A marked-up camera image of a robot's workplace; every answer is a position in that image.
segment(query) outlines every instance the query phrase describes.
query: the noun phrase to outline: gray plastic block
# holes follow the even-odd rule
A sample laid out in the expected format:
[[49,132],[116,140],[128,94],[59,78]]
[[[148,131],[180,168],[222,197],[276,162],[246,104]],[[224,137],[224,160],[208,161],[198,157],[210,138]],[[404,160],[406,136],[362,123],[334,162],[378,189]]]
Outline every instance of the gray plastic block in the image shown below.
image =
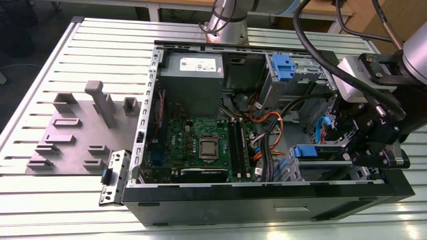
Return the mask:
[[60,114],[72,114],[73,110],[69,104],[76,104],[77,101],[71,92],[59,93],[53,100],[53,106]]
[[59,118],[55,119],[53,121],[53,126],[57,128],[69,128],[69,127],[80,127],[81,126],[81,121],[79,118],[75,117],[68,117],[68,118]]
[[76,138],[73,135],[53,135],[48,134],[44,137],[44,142],[48,144],[73,144]]
[[53,163],[47,159],[31,159],[27,167],[32,170],[51,170],[53,168]]
[[91,159],[84,161],[83,166],[87,170],[103,170],[107,164],[101,159]]
[[138,116],[140,112],[139,101],[135,97],[126,97],[123,101],[124,114],[127,116]]
[[35,151],[40,155],[56,155],[60,153],[60,149],[55,146],[53,143],[39,144],[35,148]]
[[93,98],[97,112],[100,113],[101,118],[104,119],[107,128],[114,128],[118,124],[111,105],[105,100],[103,93],[103,82],[101,81],[87,81],[84,92],[89,94]]
[[[101,175],[103,168],[91,167],[97,159],[108,163],[109,154],[114,151],[132,149],[135,132],[139,121],[139,112],[136,116],[126,114],[123,101],[114,101],[116,127],[107,128],[103,117],[93,108],[93,101],[76,101],[68,104],[73,113],[55,112],[49,125],[45,128],[44,135],[39,144],[45,146],[53,144],[59,149],[59,154],[43,155],[35,151],[31,160],[39,161],[48,159],[55,164],[53,167],[27,168],[25,173],[29,175]],[[65,126],[79,119],[80,124]]]
[[87,151],[92,155],[109,155],[109,149],[105,145],[89,145]]

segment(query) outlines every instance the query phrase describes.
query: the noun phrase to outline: white cable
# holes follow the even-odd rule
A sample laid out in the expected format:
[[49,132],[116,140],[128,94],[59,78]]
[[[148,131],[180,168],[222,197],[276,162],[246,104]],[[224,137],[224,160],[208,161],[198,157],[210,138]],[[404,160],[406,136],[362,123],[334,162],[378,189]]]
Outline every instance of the white cable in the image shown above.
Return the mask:
[[255,146],[255,143],[264,137],[264,133],[262,135],[259,135],[252,141],[251,141],[251,145]]

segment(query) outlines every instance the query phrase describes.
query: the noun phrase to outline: metal bracket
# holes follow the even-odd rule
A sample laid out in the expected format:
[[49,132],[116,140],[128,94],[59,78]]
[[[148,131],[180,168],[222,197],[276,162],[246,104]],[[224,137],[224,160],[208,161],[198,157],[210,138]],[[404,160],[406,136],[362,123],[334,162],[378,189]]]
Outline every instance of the metal bracket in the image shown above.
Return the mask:
[[115,151],[109,157],[108,168],[101,174],[103,183],[99,206],[123,206],[122,196],[127,183],[127,172],[130,169],[131,152],[128,150]]

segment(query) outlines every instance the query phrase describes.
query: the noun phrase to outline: wooden table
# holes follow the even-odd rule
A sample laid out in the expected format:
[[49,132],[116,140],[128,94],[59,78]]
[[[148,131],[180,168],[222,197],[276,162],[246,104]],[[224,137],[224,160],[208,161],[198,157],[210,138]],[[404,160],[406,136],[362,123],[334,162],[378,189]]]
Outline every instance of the wooden table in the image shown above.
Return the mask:
[[[192,10],[210,12],[215,0],[56,0],[56,2],[65,3],[80,3],[80,4],[101,4],[128,7],[143,7],[148,9],[150,20],[152,22],[160,22],[160,9],[175,9],[175,10]],[[342,28],[336,19],[336,9],[331,5],[332,0],[312,0],[306,6],[302,18],[314,20],[327,20],[334,22],[328,33],[340,33]],[[268,16],[268,13],[250,12],[250,15]],[[343,21],[347,22],[348,18],[355,14],[348,3],[344,3],[342,8]],[[292,15],[271,14],[272,17],[291,18]]]

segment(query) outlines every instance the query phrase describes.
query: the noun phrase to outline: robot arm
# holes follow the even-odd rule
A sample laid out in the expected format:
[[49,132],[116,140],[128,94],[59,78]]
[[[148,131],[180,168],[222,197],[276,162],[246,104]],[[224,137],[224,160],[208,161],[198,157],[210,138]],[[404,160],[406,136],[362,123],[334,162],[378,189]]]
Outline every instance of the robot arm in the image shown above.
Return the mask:
[[327,129],[326,140],[335,141],[350,131],[355,132],[338,158],[363,167],[410,167],[400,143],[412,131],[427,124],[426,63],[427,23],[394,55],[364,53],[343,59],[338,67],[380,90],[400,105],[406,117],[394,119],[387,108],[370,104],[374,102],[367,100],[370,96],[335,76],[339,97],[332,108],[335,121]]
[[210,43],[247,44],[248,12],[282,14],[292,10],[298,0],[216,0],[212,16],[206,25],[200,25]]

